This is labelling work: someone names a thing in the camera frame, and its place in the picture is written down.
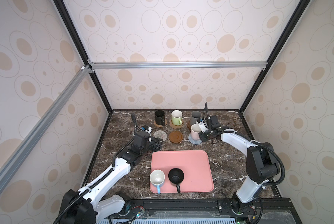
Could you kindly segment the grey mug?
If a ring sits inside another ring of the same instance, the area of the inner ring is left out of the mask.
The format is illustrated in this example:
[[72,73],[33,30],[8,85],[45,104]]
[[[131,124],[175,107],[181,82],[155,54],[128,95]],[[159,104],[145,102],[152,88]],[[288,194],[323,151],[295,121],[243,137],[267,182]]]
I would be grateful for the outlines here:
[[193,111],[190,116],[190,126],[199,124],[201,122],[202,113],[199,111]]

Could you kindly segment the light blue woven coaster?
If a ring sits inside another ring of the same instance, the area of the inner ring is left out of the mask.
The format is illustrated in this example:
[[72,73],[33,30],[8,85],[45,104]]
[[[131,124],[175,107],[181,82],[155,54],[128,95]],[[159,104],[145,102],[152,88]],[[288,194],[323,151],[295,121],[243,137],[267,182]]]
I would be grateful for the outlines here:
[[200,144],[202,144],[202,141],[201,141],[201,140],[194,140],[194,139],[192,138],[192,135],[191,135],[191,134],[188,136],[188,141],[189,141],[190,143],[194,144],[194,145],[200,145]]

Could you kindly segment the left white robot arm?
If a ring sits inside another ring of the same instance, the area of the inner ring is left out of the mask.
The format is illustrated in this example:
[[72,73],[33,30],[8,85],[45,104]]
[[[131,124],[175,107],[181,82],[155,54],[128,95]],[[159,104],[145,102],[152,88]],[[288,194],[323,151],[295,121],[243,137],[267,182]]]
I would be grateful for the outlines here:
[[148,153],[160,151],[162,145],[160,138],[134,136],[114,155],[112,164],[102,174],[78,191],[71,189],[63,196],[54,223],[96,224],[110,215],[128,210],[128,199],[124,195],[113,195],[105,200],[104,195]]

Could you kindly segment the green mug white inside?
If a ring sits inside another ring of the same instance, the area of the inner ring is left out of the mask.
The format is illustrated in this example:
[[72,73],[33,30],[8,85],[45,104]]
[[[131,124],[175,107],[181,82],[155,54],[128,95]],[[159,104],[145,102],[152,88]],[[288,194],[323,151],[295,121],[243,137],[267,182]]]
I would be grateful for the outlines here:
[[182,116],[183,116],[183,114],[182,114],[182,112],[180,110],[174,110],[174,111],[172,111],[171,116],[172,116],[172,123],[175,126],[182,125]]

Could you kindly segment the woven rattan coaster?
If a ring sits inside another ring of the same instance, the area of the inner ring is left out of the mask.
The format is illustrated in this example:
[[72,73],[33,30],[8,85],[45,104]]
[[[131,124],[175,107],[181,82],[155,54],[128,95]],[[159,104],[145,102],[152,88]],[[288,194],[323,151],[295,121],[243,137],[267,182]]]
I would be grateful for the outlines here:
[[163,128],[163,127],[165,127],[166,125],[158,125],[157,123],[156,123],[156,121],[154,121],[154,126],[156,126],[157,128]]

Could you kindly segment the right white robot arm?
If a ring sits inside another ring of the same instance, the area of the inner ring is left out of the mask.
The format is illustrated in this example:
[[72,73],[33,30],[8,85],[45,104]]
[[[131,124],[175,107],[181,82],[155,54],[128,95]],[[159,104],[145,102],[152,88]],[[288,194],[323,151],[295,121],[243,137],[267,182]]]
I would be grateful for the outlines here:
[[246,156],[247,177],[230,203],[236,214],[243,213],[266,186],[279,185],[284,181],[285,166],[270,143],[252,140],[233,129],[204,130],[199,137],[202,142],[213,139],[223,141]]

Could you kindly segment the black mug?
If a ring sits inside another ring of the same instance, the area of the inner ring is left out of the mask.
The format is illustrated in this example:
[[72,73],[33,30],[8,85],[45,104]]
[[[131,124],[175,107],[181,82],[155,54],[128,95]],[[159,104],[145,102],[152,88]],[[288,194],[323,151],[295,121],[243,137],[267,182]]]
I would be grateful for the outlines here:
[[177,192],[181,193],[180,184],[184,180],[183,171],[179,168],[173,168],[169,171],[168,178],[169,178],[169,181],[176,186]]
[[158,125],[165,125],[166,124],[166,118],[165,118],[165,112],[162,110],[156,110],[155,111],[155,121]]

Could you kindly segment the white grey round coaster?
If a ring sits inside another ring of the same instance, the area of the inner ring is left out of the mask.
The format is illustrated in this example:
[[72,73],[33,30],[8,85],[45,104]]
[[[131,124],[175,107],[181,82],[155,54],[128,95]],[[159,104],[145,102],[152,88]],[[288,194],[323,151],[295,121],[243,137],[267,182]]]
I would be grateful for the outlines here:
[[160,138],[163,141],[166,141],[166,139],[167,139],[166,132],[162,131],[162,130],[155,131],[153,136],[154,136],[154,138]]

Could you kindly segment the small brown wooden coaster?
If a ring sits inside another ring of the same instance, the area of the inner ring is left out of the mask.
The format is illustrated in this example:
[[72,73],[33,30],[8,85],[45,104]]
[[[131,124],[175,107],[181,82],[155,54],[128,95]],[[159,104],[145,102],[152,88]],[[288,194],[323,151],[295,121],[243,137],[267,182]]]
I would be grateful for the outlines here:
[[184,136],[183,133],[181,133],[180,131],[172,131],[169,134],[168,138],[172,143],[178,144],[183,141]]

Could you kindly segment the pink mug white inside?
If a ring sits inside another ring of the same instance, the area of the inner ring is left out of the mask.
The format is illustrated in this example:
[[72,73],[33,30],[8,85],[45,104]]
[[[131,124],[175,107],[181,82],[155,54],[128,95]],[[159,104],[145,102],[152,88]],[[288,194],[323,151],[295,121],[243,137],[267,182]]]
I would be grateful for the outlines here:
[[191,126],[191,137],[194,141],[199,141],[199,133],[201,132],[201,128],[198,124],[194,124]]

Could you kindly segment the cork paw print coaster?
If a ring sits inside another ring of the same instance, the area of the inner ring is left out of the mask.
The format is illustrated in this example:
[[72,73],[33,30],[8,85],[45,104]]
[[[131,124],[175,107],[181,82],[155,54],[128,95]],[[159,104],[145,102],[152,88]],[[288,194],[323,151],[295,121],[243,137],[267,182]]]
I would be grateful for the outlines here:
[[181,125],[174,125],[173,124],[173,121],[170,119],[169,120],[169,126],[171,127],[171,128],[173,128],[173,129],[180,129],[180,128],[182,128],[183,127],[183,125],[184,125],[184,121],[182,120],[182,124]]

